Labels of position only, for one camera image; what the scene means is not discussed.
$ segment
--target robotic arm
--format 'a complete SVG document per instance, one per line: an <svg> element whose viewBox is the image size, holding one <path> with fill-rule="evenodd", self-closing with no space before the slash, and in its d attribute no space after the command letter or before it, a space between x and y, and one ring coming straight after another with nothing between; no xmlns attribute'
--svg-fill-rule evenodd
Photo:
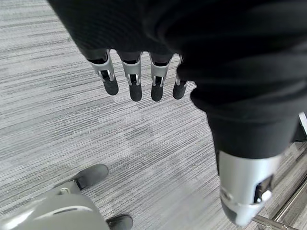
<svg viewBox="0 0 307 230"><path fill-rule="evenodd" d="M151 54L155 101L172 54L183 57L175 88L196 83L191 99L207 113L223 210L248 224L272 196L280 154L307 108L307 2L48 1L111 95L118 86L109 49L121 57L134 101L142 51Z"/></svg>

